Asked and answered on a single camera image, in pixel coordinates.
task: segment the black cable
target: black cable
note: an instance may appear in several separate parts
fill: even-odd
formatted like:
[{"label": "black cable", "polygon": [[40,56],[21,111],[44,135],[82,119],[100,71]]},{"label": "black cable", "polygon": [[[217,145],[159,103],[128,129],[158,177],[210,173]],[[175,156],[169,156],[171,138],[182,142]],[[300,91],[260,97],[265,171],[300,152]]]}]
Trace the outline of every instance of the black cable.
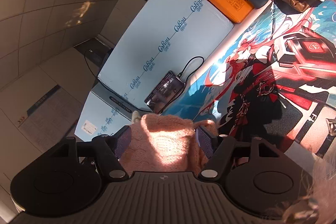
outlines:
[{"label": "black cable", "polygon": [[179,95],[177,95],[177,96],[175,96],[175,97],[173,97],[172,99],[170,99],[170,101],[164,106],[164,108],[163,109],[161,109],[161,111],[160,111],[160,113],[162,113],[172,102],[174,102],[178,97],[180,97],[181,96],[181,94],[184,92],[184,90],[185,90],[185,87],[186,87],[186,84],[187,84],[187,82],[188,82],[188,79],[189,79],[189,77],[190,76],[192,76],[193,74],[194,74],[194,72],[195,71],[197,71],[203,64],[204,64],[204,58],[202,57],[202,56],[195,56],[195,57],[193,57],[192,59],[190,59],[189,61],[188,61],[188,63],[187,63],[187,65],[185,65],[185,67],[184,67],[184,69],[178,74],[178,77],[181,77],[182,76],[182,74],[183,74],[183,72],[184,72],[184,70],[186,69],[186,67],[189,65],[189,63],[192,61],[192,60],[194,60],[195,58],[202,58],[202,63],[196,68],[196,70],[194,70],[192,73],[190,73],[188,76],[187,76],[187,78],[185,79],[185,86],[184,86],[184,88],[182,89],[182,91],[179,93]]},{"label": "black cable", "polygon": [[[87,62],[87,60],[86,60],[86,53],[87,52],[93,52],[93,50],[91,50],[91,49],[87,49],[85,52],[84,52],[84,60],[85,60],[85,63],[86,63],[86,65],[87,65],[87,67],[89,68],[89,70],[91,71],[91,73],[92,73],[92,75],[94,76],[94,78],[95,78],[95,80],[98,80],[98,82],[106,89],[106,90],[108,90],[109,92],[112,92],[108,87],[106,87],[105,85],[104,85],[104,83],[103,82],[101,82],[99,79],[98,79],[98,74],[97,74],[97,76],[92,72],[92,70],[91,70],[91,68],[90,68],[90,66],[89,66],[89,64],[88,64],[88,62]],[[137,108],[136,106],[133,106],[134,108],[136,108],[137,110],[139,110],[139,111],[142,111],[142,112],[148,112],[148,113],[152,113],[152,111],[148,111],[148,110],[143,110],[143,109],[139,109],[139,108]]]}]

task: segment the black label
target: black label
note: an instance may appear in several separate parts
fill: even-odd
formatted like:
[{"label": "black label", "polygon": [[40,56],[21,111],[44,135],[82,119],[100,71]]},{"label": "black label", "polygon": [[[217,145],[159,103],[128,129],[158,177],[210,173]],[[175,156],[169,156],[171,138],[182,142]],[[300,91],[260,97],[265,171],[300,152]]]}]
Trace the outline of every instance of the black label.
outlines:
[{"label": "black label", "polygon": [[113,102],[115,102],[121,108],[125,109],[128,113],[132,113],[132,111],[128,107],[126,107],[125,105],[123,105],[121,102],[119,102],[117,99],[113,98],[112,96],[110,96],[110,100],[113,101]]}]

